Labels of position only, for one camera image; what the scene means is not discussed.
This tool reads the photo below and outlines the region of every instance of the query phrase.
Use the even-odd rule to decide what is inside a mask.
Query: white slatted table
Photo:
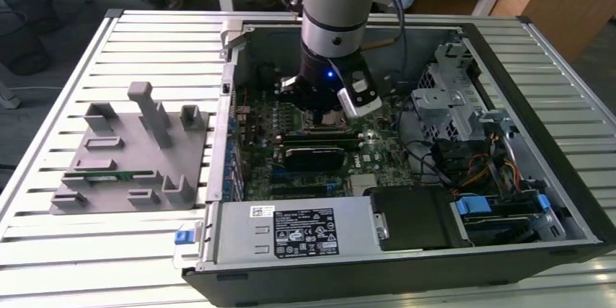
[[[208,307],[174,268],[175,230],[203,217],[206,187],[191,211],[52,216],[50,199],[87,124],[88,102],[136,112],[126,88],[150,81],[168,111],[187,102],[216,112],[226,19],[283,19],[286,14],[124,12],[104,19],[94,41],[0,195],[0,307]],[[379,21],[395,20],[388,16]],[[532,26],[515,19],[408,17],[418,22],[476,23],[575,168],[616,220],[614,115]],[[499,105],[494,88],[487,92]],[[215,146],[210,118],[206,147]],[[207,184],[211,148],[200,180]],[[518,284],[419,294],[340,299],[294,307],[612,307],[616,258],[562,265]]]

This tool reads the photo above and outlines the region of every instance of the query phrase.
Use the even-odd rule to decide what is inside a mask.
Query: green circuit board
[[[388,102],[382,108],[359,119],[338,115],[342,128],[358,133],[363,139],[358,151],[344,153],[342,169],[334,172],[287,172],[278,158],[280,146],[275,144],[280,133],[306,130],[307,116],[292,104],[276,101],[275,95],[263,92],[250,94],[246,106],[239,107],[242,159],[246,172],[246,201],[278,199],[276,188],[327,186],[327,196],[352,196],[351,176],[375,175],[378,186],[412,185],[411,166],[404,156],[396,131],[392,130],[392,113]],[[288,195],[286,198],[302,198]]]

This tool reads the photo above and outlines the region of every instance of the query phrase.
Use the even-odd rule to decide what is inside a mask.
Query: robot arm
[[[382,106],[362,56],[372,0],[304,0],[302,62],[298,76],[282,82],[280,97],[314,118],[342,107],[352,118]]]

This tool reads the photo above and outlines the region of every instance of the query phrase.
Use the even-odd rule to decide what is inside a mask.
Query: power supply label
[[[276,211],[274,231],[279,259],[339,254],[332,208]]]

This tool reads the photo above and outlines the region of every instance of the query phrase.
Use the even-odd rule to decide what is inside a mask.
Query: motherboard
[[[396,100],[359,119],[331,111],[319,125],[274,92],[244,90],[238,100],[246,201],[362,196],[375,186],[414,184]]]

